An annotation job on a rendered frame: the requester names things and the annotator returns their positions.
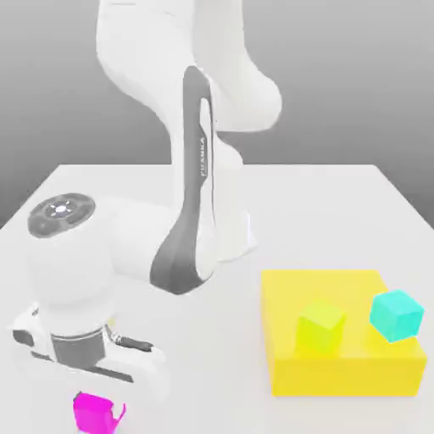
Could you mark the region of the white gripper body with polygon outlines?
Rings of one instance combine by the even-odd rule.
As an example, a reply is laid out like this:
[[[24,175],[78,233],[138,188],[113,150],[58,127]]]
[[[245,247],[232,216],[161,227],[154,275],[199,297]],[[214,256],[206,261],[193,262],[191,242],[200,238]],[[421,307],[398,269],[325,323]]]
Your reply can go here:
[[[159,406],[170,393],[170,375],[159,350],[145,353],[112,346],[104,359],[80,370],[28,349],[20,367],[32,386],[41,392],[58,392],[61,397],[85,392],[143,409]]]

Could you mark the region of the small magenta cube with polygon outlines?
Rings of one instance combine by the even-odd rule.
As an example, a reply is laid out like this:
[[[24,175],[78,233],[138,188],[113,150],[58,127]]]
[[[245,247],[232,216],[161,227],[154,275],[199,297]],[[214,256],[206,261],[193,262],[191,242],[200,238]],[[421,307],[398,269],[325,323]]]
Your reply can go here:
[[[113,415],[114,403],[103,397],[79,392],[73,400],[75,423],[84,434],[115,434],[126,412],[123,404],[118,418]]]

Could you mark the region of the small yellow-green cube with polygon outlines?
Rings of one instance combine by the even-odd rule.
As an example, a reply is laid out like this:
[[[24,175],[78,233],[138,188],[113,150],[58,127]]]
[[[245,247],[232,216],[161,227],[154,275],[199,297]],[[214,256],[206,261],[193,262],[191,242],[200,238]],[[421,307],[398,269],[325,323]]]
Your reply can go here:
[[[335,353],[341,345],[346,313],[335,304],[315,300],[297,322],[296,348],[304,353]]]

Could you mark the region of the small turquoise cube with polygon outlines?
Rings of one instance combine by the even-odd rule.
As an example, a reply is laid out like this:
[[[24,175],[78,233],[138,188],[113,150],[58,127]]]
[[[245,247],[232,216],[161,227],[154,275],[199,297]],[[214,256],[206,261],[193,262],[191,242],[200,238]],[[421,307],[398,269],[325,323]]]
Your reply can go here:
[[[370,323],[389,342],[416,337],[425,309],[400,290],[376,294],[370,308]]]

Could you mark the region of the large yellow box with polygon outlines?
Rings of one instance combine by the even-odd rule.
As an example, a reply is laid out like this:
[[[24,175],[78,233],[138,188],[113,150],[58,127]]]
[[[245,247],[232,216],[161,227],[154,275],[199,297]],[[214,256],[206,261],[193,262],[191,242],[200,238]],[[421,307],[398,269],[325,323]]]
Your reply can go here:
[[[417,394],[427,355],[416,337],[389,343],[370,323],[376,294],[388,292],[375,270],[264,270],[261,314],[270,388],[277,397]],[[343,309],[335,353],[296,348],[298,316],[315,300]]]

